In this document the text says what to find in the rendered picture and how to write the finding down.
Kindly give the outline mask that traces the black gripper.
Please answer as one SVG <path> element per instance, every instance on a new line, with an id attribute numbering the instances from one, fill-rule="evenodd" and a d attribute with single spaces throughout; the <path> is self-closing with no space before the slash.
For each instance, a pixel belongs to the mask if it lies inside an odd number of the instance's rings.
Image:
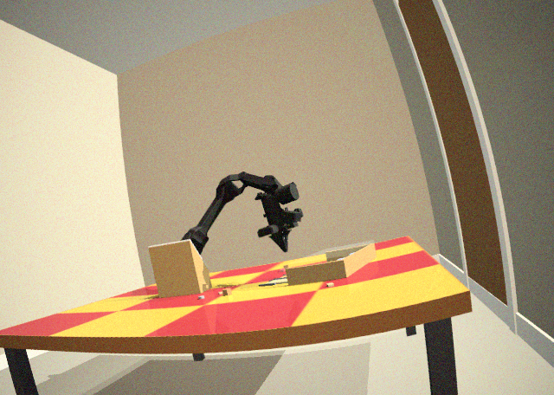
<path id="1" fill-rule="evenodd" d="M 290 229 L 298 227 L 297 223 L 284 221 L 279 222 L 279 207 L 265 210 L 264 217 L 267 218 L 268 226 L 258 230 L 258 237 L 270 237 L 284 252 L 288 252 L 288 235 L 292 231 Z M 270 236 L 271 235 L 271 236 Z"/>

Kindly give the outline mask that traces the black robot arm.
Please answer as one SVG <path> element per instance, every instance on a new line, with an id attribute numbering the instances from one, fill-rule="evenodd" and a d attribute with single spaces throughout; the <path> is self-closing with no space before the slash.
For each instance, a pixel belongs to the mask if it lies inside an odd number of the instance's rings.
<path id="1" fill-rule="evenodd" d="M 238 188 L 232 181 L 240 180 L 243 185 Z M 232 201 L 236 196 L 243 193 L 245 187 L 251 186 L 256 189 L 264 191 L 264 193 L 258 192 L 254 200 L 261 200 L 263 209 L 269 210 L 275 207 L 279 207 L 281 204 L 288 204 L 292 201 L 298 200 L 300 195 L 294 182 L 282 186 L 282 184 L 273 176 L 266 175 L 265 177 L 259 177 L 246 172 L 239 174 L 230 174 L 226 178 L 222 179 L 216 188 L 216 197 L 209 206 L 209 209 L 204 213 L 203 217 L 198 223 L 197 227 L 192 227 L 184 235 L 180 241 L 191 240 L 195 245 L 199 255 L 201 255 L 203 248 L 208 242 L 209 238 L 207 233 L 217 216 L 221 213 L 226 203 Z M 303 217 L 301 209 L 297 208 L 292 211 L 280 208 L 279 210 L 279 222 L 283 223 L 288 221 L 291 223 L 301 222 Z M 283 221 L 284 219 L 284 221 Z"/>

